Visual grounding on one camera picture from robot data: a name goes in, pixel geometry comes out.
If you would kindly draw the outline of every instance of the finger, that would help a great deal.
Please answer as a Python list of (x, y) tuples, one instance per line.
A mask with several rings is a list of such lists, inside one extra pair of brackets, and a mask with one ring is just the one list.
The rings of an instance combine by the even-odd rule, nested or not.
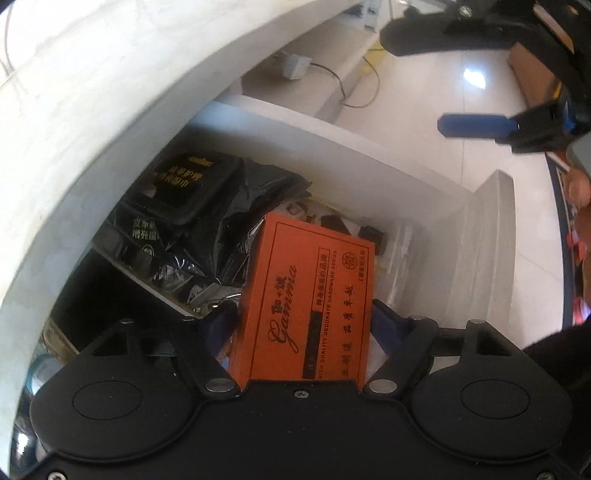
[(579, 209), (574, 218), (574, 229), (586, 245), (591, 245), (591, 206)]
[(591, 181), (585, 172), (573, 168), (564, 179), (564, 197), (576, 207), (585, 207), (591, 202)]

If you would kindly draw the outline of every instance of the electrical outlet box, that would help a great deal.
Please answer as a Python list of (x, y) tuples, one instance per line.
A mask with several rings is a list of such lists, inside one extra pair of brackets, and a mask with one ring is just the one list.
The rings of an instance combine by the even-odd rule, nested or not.
[(282, 75), (286, 79), (299, 80), (306, 74), (311, 61), (310, 57), (291, 54), (283, 62)]

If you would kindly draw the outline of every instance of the red object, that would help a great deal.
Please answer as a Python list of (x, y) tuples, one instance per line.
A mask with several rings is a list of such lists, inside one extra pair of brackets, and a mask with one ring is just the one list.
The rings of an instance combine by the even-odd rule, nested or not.
[(269, 213), (241, 298), (229, 373), (365, 382), (373, 243)]

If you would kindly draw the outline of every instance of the blue handle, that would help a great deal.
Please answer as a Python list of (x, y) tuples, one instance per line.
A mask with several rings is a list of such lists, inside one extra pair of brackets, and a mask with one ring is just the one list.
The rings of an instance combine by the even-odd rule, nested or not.
[(506, 138), (517, 131), (517, 122), (502, 115), (444, 113), (437, 129), (446, 138)]

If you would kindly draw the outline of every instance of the white plastic item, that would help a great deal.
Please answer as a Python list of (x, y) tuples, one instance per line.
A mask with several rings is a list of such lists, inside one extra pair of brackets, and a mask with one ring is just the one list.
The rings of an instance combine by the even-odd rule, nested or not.
[(300, 80), (306, 74), (311, 61), (310, 57), (292, 53), (283, 63), (282, 75), (289, 80)]
[(374, 297), (395, 312), (400, 310), (411, 266), (415, 260), (415, 229), (398, 222), (388, 238), (383, 255), (375, 257)]

